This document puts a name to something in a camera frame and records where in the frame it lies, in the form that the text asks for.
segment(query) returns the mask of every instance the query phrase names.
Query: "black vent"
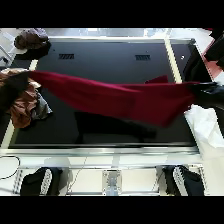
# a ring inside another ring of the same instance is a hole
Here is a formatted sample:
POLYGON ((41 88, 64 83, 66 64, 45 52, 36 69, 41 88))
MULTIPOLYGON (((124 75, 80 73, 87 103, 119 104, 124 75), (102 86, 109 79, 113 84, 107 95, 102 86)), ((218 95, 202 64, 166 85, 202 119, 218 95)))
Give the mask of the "black vent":
POLYGON ((135 55, 137 61, 149 61, 150 55, 135 55))
POLYGON ((74 59, 74 54, 59 54, 59 59, 74 59))

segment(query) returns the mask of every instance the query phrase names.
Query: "dark red towel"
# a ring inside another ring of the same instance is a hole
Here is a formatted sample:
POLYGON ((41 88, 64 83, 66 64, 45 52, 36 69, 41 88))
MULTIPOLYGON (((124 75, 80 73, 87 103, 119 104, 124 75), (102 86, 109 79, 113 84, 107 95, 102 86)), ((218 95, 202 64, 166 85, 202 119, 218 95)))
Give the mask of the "dark red towel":
POLYGON ((166 76, 148 84, 107 84, 39 71, 31 72, 31 78, 75 109, 160 126, 168 125, 194 101, 188 83, 163 83, 166 76))

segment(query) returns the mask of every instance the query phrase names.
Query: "white floor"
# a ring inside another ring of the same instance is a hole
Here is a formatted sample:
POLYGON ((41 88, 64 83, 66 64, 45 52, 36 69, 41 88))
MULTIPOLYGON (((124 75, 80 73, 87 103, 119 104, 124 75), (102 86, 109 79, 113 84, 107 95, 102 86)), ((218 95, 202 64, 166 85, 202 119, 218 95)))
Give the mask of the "white floor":
MULTIPOLYGON (((78 28, 46 28, 46 31, 48 35, 66 35, 66 36, 71 36, 74 34, 74 32, 77 32, 78 28)), ((80 28, 80 35, 91 35, 94 36, 97 35, 99 36, 99 33, 96 33, 96 30, 84 30, 88 28, 80 28)), ((161 36, 164 32, 163 29, 158 29, 158 30, 153 30, 154 28, 145 28, 145 30, 136 30, 134 31, 134 28, 129 30, 129 33, 132 33, 132 35, 137 32, 138 36, 150 36, 150 37, 158 37, 161 36)), ((2 35, 3 33, 7 32, 12 36, 16 36, 19 32, 21 32, 22 29, 16 30, 15 28, 2 28, 1 29, 1 35, 0 35, 0 44, 9 52, 12 49, 12 39, 10 39, 9 36, 4 36, 2 35)), ((115 31, 110 31, 112 35, 116 35, 116 32, 120 36, 125 36, 125 32, 122 30, 115 30, 115 31)), ((206 31, 203 29, 183 29, 183 28, 178 28, 178 29, 173 29, 170 37, 171 38, 195 38, 197 41, 197 44, 203 52, 208 44, 211 42, 212 38, 209 37, 210 31, 206 31)), ((26 157, 26 158, 21 158, 22 166, 34 166, 34 168, 40 167, 41 165, 45 164, 44 160, 46 158, 37 158, 37 157, 26 157)), ((83 165, 85 161, 85 157, 78 157, 78 158, 69 158, 70 164, 72 165, 83 165)), ((130 164, 151 164, 155 165, 156 163, 160 164, 165 164, 171 161, 178 161, 180 163, 186 162, 188 163, 189 161, 195 161, 196 163, 200 162, 199 157, 192 157, 192 156, 185 156, 184 158, 175 158, 175 157, 167 157, 167 156, 122 156, 120 157, 119 163, 123 164, 126 166, 129 166, 130 164)), ((113 157, 88 157, 86 160, 86 165, 88 164, 108 164, 111 165, 113 161, 113 157)), ((4 171, 6 169, 5 167, 2 167, 0 169, 0 177, 1 175, 4 176, 4 171)), ((73 177, 76 176, 76 173, 78 170, 73 171, 73 177)), ((125 191, 150 191, 152 190, 154 183, 156 181, 156 175, 155 175, 155 170, 154 169, 149 169, 149 170, 124 170, 122 171, 122 188, 125 191)), ((15 181, 15 176, 8 178, 6 180, 0 180, 0 195, 11 195, 11 191, 13 189, 13 184, 15 181)), ((82 170, 79 172, 79 175, 77 177, 76 183, 72 187, 73 192, 93 192, 93 191, 102 191, 102 171, 98 170, 82 170)))

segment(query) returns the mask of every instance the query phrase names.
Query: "beige strip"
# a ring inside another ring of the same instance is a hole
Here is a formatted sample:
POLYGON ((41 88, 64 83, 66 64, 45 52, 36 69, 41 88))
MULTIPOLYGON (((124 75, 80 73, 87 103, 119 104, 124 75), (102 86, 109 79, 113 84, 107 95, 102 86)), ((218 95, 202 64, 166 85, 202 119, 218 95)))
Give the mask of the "beige strip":
POLYGON ((169 61, 170 61, 171 69, 173 71, 173 76, 174 76, 175 82, 176 83, 182 83, 182 79, 181 79, 181 76, 180 76, 180 72, 179 72, 179 69, 178 69, 178 66, 177 66, 177 63, 176 63, 176 59, 175 59, 175 56, 174 56, 174 53, 173 53, 173 49, 172 49, 170 40, 167 39, 167 38, 165 38, 164 40, 165 40, 165 46, 166 46, 168 58, 169 58, 169 61))
MULTIPOLYGON (((37 62, 38 62, 38 60, 32 60, 31 61, 30 67, 29 67, 30 71, 33 71, 33 70, 36 69, 37 62)), ((7 127, 5 135, 4 135, 4 138, 3 138, 3 141, 2 141, 2 144, 1 144, 1 148, 0 148, 0 153, 1 154, 6 154, 7 149, 9 147, 9 144, 11 142, 11 139, 13 137, 14 131, 15 131, 15 128, 14 128, 14 126, 12 124, 12 120, 10 119, 8 127, 7 127)))

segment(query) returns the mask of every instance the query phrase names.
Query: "brown cloth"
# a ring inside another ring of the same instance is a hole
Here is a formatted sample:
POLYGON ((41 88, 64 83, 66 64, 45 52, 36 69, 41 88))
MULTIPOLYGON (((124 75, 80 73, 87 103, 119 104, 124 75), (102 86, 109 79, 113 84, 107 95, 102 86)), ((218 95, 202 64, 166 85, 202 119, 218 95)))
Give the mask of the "brown cloth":
POLYGON ((15 38, 14 45, 18 49, 39 49, 48 42, 48 36, 42 28, 25 29, 15 38))
MULTIPOLYGON (((0 73, 0 86, 4 85, 4 80, 10 75, 16 75, 15 71, 8 71, 7 74, 0 73)), ((36 107, 37 93, 35 87, 29 82, 29 85, 13 103, 9 109, 13 126, 15 128, 25 128, 31 122, 31 110, 36 107)))

